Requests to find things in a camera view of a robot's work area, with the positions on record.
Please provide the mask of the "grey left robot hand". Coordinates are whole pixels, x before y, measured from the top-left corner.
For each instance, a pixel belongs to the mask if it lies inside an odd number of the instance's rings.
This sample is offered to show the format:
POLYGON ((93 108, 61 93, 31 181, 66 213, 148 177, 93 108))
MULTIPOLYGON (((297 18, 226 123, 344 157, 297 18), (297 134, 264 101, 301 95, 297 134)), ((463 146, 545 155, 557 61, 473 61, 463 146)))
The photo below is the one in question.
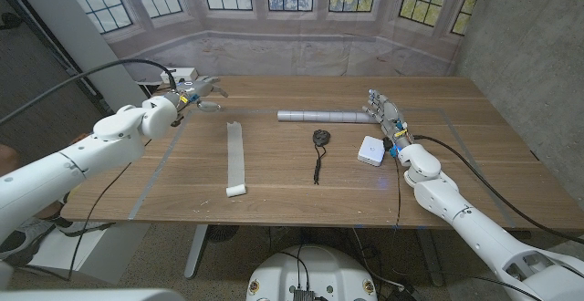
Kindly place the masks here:
POLYGON ((184 109, 191 105, 196 106, 203 112, 216 112, 221 106, 212 101, 203 100, 211 93, 219 93, 224 98, 228 98, 228 93, 221 87, 216 86, 220 81, 219 77, 201 76, 194 81, 181 82, 177 85, 180 94, 178 109, 184 109))

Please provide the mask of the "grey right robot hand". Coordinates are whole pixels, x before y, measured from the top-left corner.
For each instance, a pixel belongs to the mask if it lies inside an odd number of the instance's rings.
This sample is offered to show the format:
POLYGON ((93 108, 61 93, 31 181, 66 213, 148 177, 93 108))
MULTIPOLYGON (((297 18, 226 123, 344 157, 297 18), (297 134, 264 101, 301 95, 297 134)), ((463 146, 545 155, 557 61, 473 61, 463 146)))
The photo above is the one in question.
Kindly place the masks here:
POLYGON ((376 89, 369 90, 369 105, 362 109, 381 125, 382 132, 391 140, 404 137, 407 123, 397 106, 376 89))

